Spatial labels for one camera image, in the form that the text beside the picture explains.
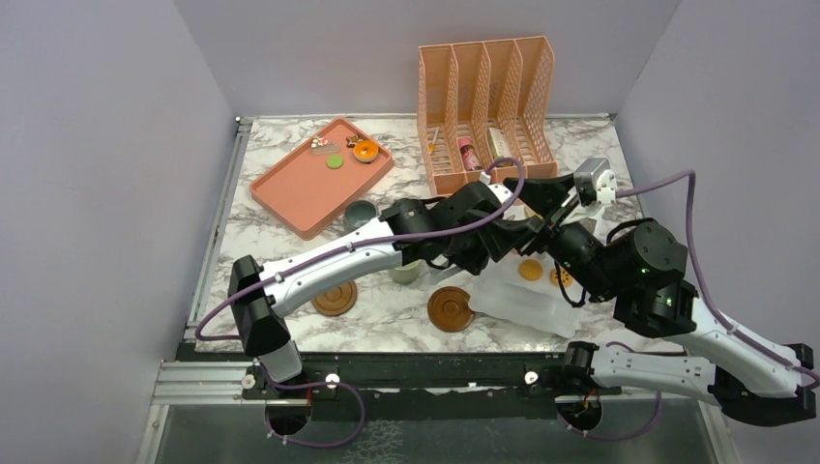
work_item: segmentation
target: small cup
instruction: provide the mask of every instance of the small cup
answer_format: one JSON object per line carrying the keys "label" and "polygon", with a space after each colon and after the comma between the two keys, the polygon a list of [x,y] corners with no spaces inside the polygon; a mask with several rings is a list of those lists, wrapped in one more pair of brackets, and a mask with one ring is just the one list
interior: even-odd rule
{"label": "small cup", "polygon": [[350,233],[378,216],[379,209],[376,208],[376,205],[367,200],[356,200],[347,205],[341,222],[344,225],[345,232]]}
{"label": "small cup", "polygon": [[422,262],[413,261],[410,264],[401,266],[400,268],[390,269],[387,275],[396,283],[408,284],[419,278],[422,273]]}

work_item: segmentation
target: small jar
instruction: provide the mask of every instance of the small jar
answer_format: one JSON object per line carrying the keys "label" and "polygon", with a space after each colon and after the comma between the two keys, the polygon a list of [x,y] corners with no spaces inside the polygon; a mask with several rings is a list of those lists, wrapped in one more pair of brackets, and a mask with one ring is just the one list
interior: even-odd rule
{"label": "small jar", "polygon": [[410,264],[406,264],[400,268],[390,269],[387,271],[388,276],[393,280],[395,283],[402,283],[408,284],[413,283],[419,275],[422,273],[422,262],[421,261],[413,261]]}
{"label": "small jar", "polygon": [[473,147],[473,139],[461,137],[458,139],[458,151],[461,152],[461,160],[464,161],[464,169],[467,171],[481,171],[482,164],[476,155],[476,148]]}
{"label": "small jar", "polygon": [[379,209],[376,208],[376,205],[367,200],[356,200],[344,210],[341,223],[344,226],[344,231],[350,233],[378,216]]}

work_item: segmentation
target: orange tray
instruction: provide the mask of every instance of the orange tray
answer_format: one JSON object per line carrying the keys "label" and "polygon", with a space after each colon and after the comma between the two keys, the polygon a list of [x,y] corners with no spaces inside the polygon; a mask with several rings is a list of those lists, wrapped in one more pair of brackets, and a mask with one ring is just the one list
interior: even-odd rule
{"label": "orange tray", "polygon": [[[393,156],[378,142],[374,161],[358,161],[347,148],[347,137],[354,134],[373,140],[350,121],[334,119],[253,181],[250,196],[300,238],[312,239],[393,168]],[[330,155],[311,151],[314,136],[336,143],[344,161],[340,168],[327,166]]]}

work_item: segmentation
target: pink bottle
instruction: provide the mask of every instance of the pink bottle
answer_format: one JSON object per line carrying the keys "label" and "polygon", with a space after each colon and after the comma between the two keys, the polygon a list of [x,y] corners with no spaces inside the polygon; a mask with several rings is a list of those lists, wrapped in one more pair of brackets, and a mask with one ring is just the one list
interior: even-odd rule
{"label": "pink bottle", "polygon": [[464,169],[468,171],[482,170],[479,157],[476,156],[476,149],[473,147],[473,139],[461,137],[458,139],[458,151],[461,152],[461,159],[464,161]]}

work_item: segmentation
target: gray cup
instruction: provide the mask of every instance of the gray cup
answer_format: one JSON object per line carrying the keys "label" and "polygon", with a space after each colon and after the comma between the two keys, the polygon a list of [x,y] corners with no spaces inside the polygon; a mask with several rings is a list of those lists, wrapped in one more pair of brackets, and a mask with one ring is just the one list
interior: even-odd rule
{"label": "gray cup", "polygon": [[376,208],[376,205],[367,200],[356,200],[347,205],[341,222],[344,225],[344,231],[350,233],[378,216],[379,209]]}

